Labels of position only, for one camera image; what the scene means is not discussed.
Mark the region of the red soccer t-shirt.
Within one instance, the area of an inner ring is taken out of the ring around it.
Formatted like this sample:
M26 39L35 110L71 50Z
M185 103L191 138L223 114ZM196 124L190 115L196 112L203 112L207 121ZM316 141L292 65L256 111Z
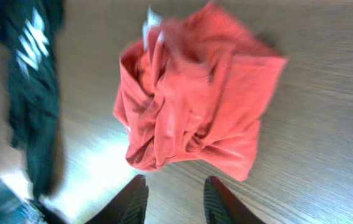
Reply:
M157 171L202 160L243 181L286 58L215 2L151 28L120 57L115 117L126 161Z

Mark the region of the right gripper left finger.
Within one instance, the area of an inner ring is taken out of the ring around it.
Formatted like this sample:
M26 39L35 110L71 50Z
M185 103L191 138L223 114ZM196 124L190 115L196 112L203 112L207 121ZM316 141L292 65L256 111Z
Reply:
M144 224L148 198L145 176L136 175L86 224Z

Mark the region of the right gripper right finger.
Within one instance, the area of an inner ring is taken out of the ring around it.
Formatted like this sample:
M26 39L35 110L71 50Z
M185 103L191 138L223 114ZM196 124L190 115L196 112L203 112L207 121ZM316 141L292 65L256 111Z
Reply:
M203 205L207 224L264 224L216 176L204 183Z

